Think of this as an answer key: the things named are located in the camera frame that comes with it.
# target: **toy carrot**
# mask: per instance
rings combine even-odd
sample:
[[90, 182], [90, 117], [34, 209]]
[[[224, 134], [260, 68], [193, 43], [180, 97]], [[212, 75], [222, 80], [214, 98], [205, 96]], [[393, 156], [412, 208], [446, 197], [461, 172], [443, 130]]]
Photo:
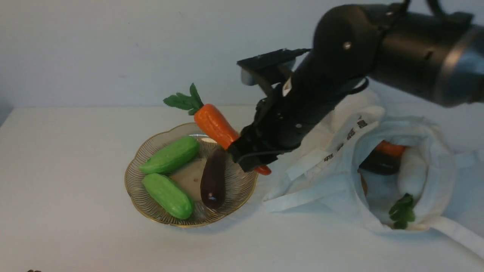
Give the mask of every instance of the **toy carrot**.
[[400, 158], [405, 151], [406, 146], [394, 145], [387, 141], [380, 142], [375, 150], [381, 153], [388, 154], [394, 158]]
[[[227, 150], [230, 144], [237, 140], [240, 135], [228, 123], [222, 113], [212, 104], [203, 104], [195, 84], [190, 86], [191, 96], [178, 92], [163, 100], [167, 106], [188, 110], [189, 115], [194, 116], [195, 123], [207, 134], [208, 137], [215, 140], [219, 145]], [[259, 166], [254, 169], [261, 175], [269, 175], [271, 170], [267, 166]]]

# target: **white radish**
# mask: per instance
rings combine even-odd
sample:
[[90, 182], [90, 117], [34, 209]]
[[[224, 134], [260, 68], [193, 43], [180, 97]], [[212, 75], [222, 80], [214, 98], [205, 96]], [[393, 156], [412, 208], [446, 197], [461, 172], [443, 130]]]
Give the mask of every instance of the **white radish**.
[[427, 180], [427, 163], [417, 147], [408, 147], [402, 155], [397, 186], [401, 195], [411, 194], [417, 202]]

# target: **screw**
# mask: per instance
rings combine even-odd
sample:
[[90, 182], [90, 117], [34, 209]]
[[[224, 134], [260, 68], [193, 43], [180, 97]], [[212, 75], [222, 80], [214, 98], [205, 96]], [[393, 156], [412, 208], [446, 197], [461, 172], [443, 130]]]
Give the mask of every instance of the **screw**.
[[349, 50], [349, 49], [351, 48], [351, 43], [350, 43], [350, 42], [345, 42], [345, 43], [343, 44], [343, 48], [344, 48], [345, 50]]

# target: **white cloth bag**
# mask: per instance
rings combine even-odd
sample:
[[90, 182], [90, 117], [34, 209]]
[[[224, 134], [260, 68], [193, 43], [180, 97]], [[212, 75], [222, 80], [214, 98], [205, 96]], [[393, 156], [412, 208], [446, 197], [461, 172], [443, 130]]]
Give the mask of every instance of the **white cloth bag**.
[[[278, 184], [263, 198], [266, 209], [283, 211], [316, 200], [375, 233], [415, 233], [434, 228], [484, 259], [484, 239], [441, 216], [450, 202], [457, 168], [483, 161], [484, 152], [455, 155], [436, 125], [417, 117], [385, 118], [385, 110], [376, 102], [350, 107], [344, 121], [334, 119], [338, 108], [325, 118], [322, 126], [332, 135], [329, 143], [313, 147], [283, 172]], [[354, 103], [343, 103], [341, 107], [348, 109], [348, 105]], [[382, 223], [381, 216], [372, 213], [357, 172], [360, 163], [383, 140], [418, 148], [428, 167], [422, 196], [414, 207], [416, 220], [406, 230], [392, 229]], [[301, 175], [309, 185], [287, 194]]]

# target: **gold rim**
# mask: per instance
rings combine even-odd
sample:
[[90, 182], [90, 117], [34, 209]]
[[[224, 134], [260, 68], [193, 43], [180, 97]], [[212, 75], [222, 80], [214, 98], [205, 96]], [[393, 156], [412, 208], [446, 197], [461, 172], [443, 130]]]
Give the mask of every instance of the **gold rim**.
[[256, 176], [254, 177], [254, 186], [252, 186], [252, 190], [250, 191], [250, 193], [248, 194], [247, 198], [242, 201], [242, 203], [237, 206], [236, 208], [234, 208], [231, 212], [228, 212], [227, 214], [224, 214], [223, 216], [213, 220], [213, 221], [210, 221], [210, 222], [206, 222], [206, 223], [202, 223], [202, 224], [197, 224], [197, 225], [180, 225], [180, 224], [172, 224], [172, 223], [167, 223], [167, 222], [163, 222], [163, 221], [159, 221], [159, 220], [156, 220], [156, 219], [153, 219], [152, 217], [150, 217], [149, 215], [147, 215], [144, 211], [142, 211], [139, 206], [136, 204], [135, 200], [133, 199], [133, 197], [131, 196], [130, 192], [129, 192], [129, 189], [128, 189], [128, 180], [127, 180], [127, 175], [128, 175], [128, 169], [129, 167], [131, 166], [132, 163], [134, 163], [136, 157], [138, 156], [138, 154], [140, 153], [141, 151], [141, 148], [148, 142], [150, 141], [151, 139], [161, 135], [161, 134], [165, 134], [165, 133], [169, 133], [181, 126], [185, 126], [185, 125], [191, 125], [191, 124], [194, 124], [198, 127], [198, 125], [195, 123], [195, 122], [188, 122], [188, 123], [183, 123], [183, 124], [180, 124], [168, 131], [165, 131], [165, 132], [161, 132], [161, 133], [158, 133], [158, 134], [155, 134], [153, 136], [151, 136], [150, 138], [148, 138], [146, 141], [144, 141], [141, 146], [138, 148], [138, 151], [136, 151], [136, 154], [135, 154], [135, 157], [130, 161], [130, 163], [128, 164], [128, 167], [126, 168], [125, 172], [124, 172], [124, 187], [126, 188], [126, 192], [128, 193], [129, 195], [129, 198], [131, 199], [131, 202], [133, 204], [133, 206], [136, 208], [136, 210], [138, 210], [138, 212], [140, 214], [142, 214], [143, 216], [145, 216], [146, 218], [154, 221], [154, 222], [158, 222], [158, 223], [161, 223], [161, 224], [164, 224], [164, 225], [170, 225], [170, 226], [174, 226], [174, 227], [183, 227], [183, 228], [193, 228], [193, 227], [202, 227], [202, 226], [206, 226], [206, 225], [209, 225], [209, 224], [212, 224], [214, 222], [217, 222], [229, 215], [231, 215], [232, 213], [234, 213], [236, 210], [240, 209], [240, 207], [242, 207], [245, 203], [247, 203], [247, 201], [252, 197], [252, 194], [254, 193], [254, 190], [256, 189], [256, 185], [257, 185], [257, 180], [259, 178], [259, 174], [256, 172]]

